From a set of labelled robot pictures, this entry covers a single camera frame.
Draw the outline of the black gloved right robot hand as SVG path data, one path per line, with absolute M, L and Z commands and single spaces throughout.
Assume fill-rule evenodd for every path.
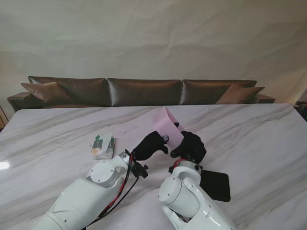
M 195 164 L 200 164 L 207 153 L 201 138 L 189 131 L 181 131 L 181 134 L 184 138 L 181 144 L 171 151 L 170 156 L 172 158 L 180 157 Z

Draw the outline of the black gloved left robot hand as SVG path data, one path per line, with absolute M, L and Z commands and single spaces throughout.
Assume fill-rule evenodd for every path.
M 167 135 L 160 136 L 157 131 L 154 131 L 148 134 L 140 144 L 133 149 L 132 154 L 137 161 L 145 161 L 159 150 L 164 154 L 168 154 L 168 148 L 166 146 L 168 141 L 169 137 Z

